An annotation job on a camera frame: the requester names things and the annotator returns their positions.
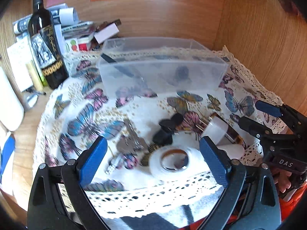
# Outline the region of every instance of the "bottle label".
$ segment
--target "bottle label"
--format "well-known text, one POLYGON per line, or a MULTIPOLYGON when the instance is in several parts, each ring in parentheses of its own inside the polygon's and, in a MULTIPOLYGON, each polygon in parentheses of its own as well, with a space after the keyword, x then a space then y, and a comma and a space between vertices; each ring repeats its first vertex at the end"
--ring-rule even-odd
POLYGON ((52 25, 42 28, 33 35, 31 44, 44 76, 56 72, 63 65, 52 25))

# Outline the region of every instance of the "tape roll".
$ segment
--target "tape roll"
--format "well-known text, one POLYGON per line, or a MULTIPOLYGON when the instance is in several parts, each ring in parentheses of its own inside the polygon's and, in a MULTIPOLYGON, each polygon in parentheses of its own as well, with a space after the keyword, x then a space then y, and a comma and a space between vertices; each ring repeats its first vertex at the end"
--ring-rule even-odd
POLYGON ((152 153, 149 169, 155 178, 170 182, 205 172, 209 167, 195 148, 166 146, 152 153))

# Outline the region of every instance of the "white tape roll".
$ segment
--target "white tape roll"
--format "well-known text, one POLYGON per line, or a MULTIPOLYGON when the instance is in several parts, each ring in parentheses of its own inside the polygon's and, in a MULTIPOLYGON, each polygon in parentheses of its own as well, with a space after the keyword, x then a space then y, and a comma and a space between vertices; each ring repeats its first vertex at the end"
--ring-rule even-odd
POLYGON ((207 163, 204 161, 202 154, 199 150, 192 147, 162 147, 156 150, 149 159, 149 168, 151 174, 162 181, 170 182, 205 172, 209 170, 207 163), (168 154, 173 153, 183 154, 186 153, 188 162, 186 162, 181 169, 167 169, 166 164, 170 164, 170 159, 166 160, 168 154))

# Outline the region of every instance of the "butterfly print tablecloth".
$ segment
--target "butterfly print tablecloth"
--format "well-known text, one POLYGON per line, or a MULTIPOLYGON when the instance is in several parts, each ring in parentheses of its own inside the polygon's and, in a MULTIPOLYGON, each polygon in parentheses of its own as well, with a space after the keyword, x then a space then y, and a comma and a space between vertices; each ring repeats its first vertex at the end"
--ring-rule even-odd
POLYGON ((143 137, 149 145, 153 135, 160 128, 158 122, 161 119, 170 118, 176 112, 181 113, 185 120, 178 127, 182 132, 173 137, 173 145, 198 148, 198 134, 201 132, 195 125, 199 123, 199 119, 218 113, 243 137, 246 153, 241 161, 248 165, 255 164, 262 156, 262 148, 257 139, 238 127, 238 119, 248 116, 269 126, 275 133, 280 133, 285 127, 281 120, 257 111, 254 106, 257 100, 282 104, 281 99, 262 87, 250 71, 240 64, 226 48, 215 53, 172 48, 167 51, 163 49, 154 53, 142 52, 125 56, 108 54, 116 61, 152 58, 206 60, 210 55, 217 55, 229 64, 229 68, 216 90, 156 94, 148 87, 141 87, 144 95, 133 96, 136 88, 125 87, 118 91, 119 99, 109 99, 108 94, 104 93, 103 81, 96 67, 99 53, 78 53, 66 57, 65 63, 68 63, 71 77, 53 91, 42 115, 37 131, 33 172, 35 174, 39 164, 43 162, 49 166, 56 166, 64 164, 68 159, 77 159, 83 150, 91 146, 97 136, 104 136, 108 140, 107 154, 92 184, 86 188, 90 190, 87 194, 91 202, 103 217, 141 217, 157 211, 167 212, 168 209, 163 207, 163 204, 159 204, 159 201, 171 199, 172 202, 168 205, 173 207, 187 205, 192 200, 199 199, 200 196, 214 193, 220 187, 216 184, 208 167, 201 170, 199 177, 195 174, 198 178, 196 180, 195 177, 194 182, 189 180, 165 184, 155 179, 146 166, 155 146, 150 146, 146 153, 126 155, 118 168, 112 174, 107 175, 105 171, 108 163, 117 154, 116 143, 123 137, 122 135, 128 135, 123 122, 125 118, 130 119, 137 134, 143 137), (180 191, 181 200, 173 200, 174 195, 178 195, 178 190, 170 195, 165 193, 166 187, 175 186, 178 183, 184 186, 176 185, 176 188, 185 189, 180 191), (197 195, 196 190, 192 190, 193 186, 201 188, 203 194, 197 195), (151 191, 157 191, 157 189, 163 191, 159 197, 153 198, 154 192, 151 191), (133 200, 135 198, 141 200, 139 195, 132 196, 133 193, 143 193, 143 197, 148 195, 153 198, 151 201, 154 200, 156 205, 162 206, 153 207, 149 200, 139 201, 137 204, 140 210, 133 211, 131 209, 134 207, 131 206, 133 200), (129 209, 126 211, 124 207, 119 207, 116 203, 116 200, 123 195, 122 198, 128 198, 130 204, 124 199, 119 204, 129 209), (108 210, 110 210, 112 202, 112 205, 116 205, 113 207, 116 216, 108 216, 101 206, 102 203, 109 203, 108 210))

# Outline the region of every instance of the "blue object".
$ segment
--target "blue object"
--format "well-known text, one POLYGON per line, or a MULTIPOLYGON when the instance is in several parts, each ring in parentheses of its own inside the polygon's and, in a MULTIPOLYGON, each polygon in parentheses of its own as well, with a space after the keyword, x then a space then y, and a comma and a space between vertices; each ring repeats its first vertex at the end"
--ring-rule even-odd
POLYGON ((257 110, 267 113, 273 117, 281 117, 280 109, 272 104, 258 100, 255 103, 257 110))
POLYGON ((91 183, 108 149, 108 142, 104 137, 98 143, 95 141, 94 144, 97 145, 96 148, 92 151, 79 173, 79 184, 81 187, 91 183))
POLYGON ((220 151, 208 136, 203 137, 199 142, 199 150, 208 164, 216 182, 223 187, 228 186, 227 169, 220 161, 218 152, 220 151))
POLYGON ((10 136, 4 144, 3 151, 1 154, 0 183, 2 182, 2 175, 4 173, 5 167, 7 166, 7 162, 9 161, 14 149, 15 139, 10 136))

